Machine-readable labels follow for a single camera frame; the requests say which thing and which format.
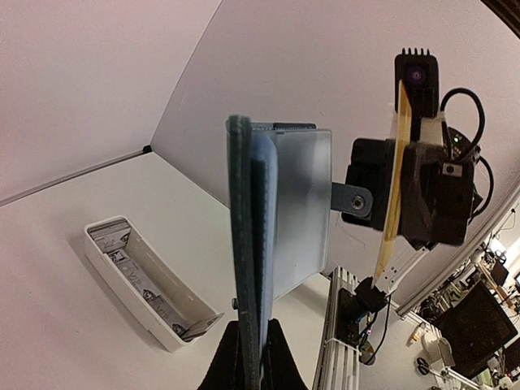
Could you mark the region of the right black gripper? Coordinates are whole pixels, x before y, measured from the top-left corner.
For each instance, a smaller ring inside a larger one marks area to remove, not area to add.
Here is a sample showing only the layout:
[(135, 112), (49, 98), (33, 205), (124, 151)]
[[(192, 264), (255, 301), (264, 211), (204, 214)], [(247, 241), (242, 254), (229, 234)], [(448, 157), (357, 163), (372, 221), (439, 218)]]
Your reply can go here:
[[(369, 190), (373, 203), (366, 217), (342, 213), (345, 223), (383, 231), (394, 151), (393, 139), (355, 140), (345, 183)], [(414, 249), (464, 243), (474, 208), (474, 177), (472, 160), (450, 160), (439, 145), (412, 142), (405, 147), (400, 234)]]

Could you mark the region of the blue card holder wallet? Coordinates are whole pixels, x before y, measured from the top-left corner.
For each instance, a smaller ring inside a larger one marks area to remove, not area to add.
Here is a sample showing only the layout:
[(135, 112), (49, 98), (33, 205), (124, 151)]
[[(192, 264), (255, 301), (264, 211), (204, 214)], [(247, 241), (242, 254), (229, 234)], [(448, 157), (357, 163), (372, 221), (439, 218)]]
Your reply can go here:
[(312, 123), (227, 120), (227, 166), (245, 389), (264, 389), (274, 301), (326, 266), (330, 213), (362, 215), (332, 181), (332, 134)]

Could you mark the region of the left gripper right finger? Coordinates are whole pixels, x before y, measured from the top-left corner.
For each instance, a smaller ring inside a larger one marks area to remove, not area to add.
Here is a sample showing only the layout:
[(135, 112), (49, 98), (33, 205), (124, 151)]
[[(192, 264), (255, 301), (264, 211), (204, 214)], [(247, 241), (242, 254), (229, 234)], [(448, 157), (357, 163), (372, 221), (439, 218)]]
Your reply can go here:
[(263, 388), (266, 390), (307, 390), (280, 322), (273, 318), (268, 324), (266, 348), (264, 350)]

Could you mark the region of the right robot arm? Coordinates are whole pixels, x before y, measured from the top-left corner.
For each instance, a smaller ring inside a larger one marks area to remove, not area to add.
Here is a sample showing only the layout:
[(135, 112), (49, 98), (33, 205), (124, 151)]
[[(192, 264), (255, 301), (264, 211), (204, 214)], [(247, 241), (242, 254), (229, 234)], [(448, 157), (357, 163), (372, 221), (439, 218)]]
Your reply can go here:
[(369, 207), (364, 214), (342, 214), (346, 223), (383, 233), (382, 257), (373, 276), (352, 293), (340, 294), (340, 340), (361, 346), (373, 327), (361, 320), (389, 303), (403, 277), (437, 245), (460, 246), (483, 199), (475, 183), (475, 155), (449, 157), (445, 147), (413, 142), (402, 160), (392, 139), (358, 138), (353, 143), (346, 185), (361, 189), (349, 200)]

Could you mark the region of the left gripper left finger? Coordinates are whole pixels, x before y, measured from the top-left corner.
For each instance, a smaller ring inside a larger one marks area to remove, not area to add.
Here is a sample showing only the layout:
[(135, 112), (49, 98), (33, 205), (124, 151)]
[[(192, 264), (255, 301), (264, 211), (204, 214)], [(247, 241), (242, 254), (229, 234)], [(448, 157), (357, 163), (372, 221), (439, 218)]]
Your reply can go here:
[(212, 362), (198, 390), (245, 389), (239, 322), (226, 326)]

